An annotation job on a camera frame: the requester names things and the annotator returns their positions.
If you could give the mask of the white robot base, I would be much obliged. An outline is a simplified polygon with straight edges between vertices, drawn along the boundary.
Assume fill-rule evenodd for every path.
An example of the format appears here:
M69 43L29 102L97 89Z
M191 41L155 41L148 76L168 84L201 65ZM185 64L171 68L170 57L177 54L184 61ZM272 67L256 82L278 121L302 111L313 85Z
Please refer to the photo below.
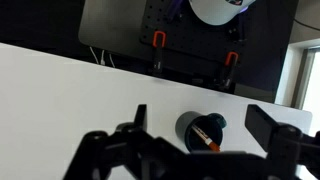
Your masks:
M256 0L188 0L194 14L204 23L220 26L244 12Z

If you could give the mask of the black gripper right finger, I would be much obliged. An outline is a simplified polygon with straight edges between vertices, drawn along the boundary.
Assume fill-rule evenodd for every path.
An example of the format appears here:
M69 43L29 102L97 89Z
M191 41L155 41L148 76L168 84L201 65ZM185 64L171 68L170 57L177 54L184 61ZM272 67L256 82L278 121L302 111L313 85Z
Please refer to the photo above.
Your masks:
M299 156L302 131L288 123L275 121L258 105L247 106L245 127L269 157Z

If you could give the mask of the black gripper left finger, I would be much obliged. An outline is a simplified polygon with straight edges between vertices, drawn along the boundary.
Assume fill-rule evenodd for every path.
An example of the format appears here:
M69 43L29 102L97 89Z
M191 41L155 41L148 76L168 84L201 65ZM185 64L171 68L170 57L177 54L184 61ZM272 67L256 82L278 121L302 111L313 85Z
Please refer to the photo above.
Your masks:
M137 111L132 122L126 122L118 125L116 131L119 133L124 132L136 132L147 130L147 105L140 104L137 107Z

